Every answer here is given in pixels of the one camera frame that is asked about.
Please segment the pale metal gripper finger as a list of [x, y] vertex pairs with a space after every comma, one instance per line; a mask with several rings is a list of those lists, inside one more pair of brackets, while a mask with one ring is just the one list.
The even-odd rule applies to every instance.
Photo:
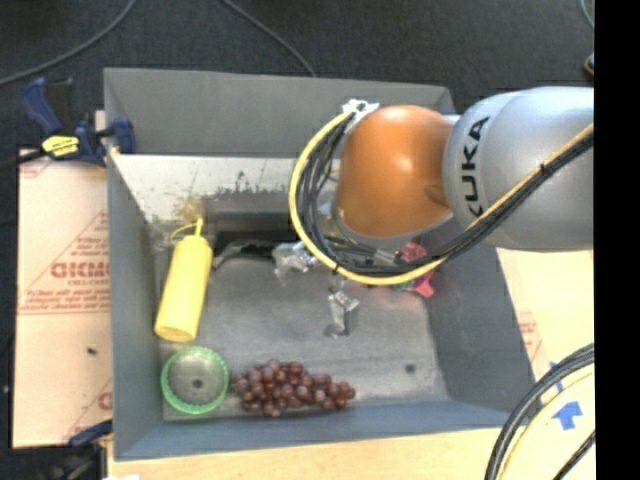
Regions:
[[357, 324], [359, 301], [345, 291], [346, 280], [334, 277], [328, 288], [328, 306], [330, 323], [324, 329], [324, 335], [337, 339], [350, 336]]
[[286, 285], [291, 272], [306, 273], [317, 263], [302, 241], [283, 242], [272, 250], [274, 274], [281, 285]]

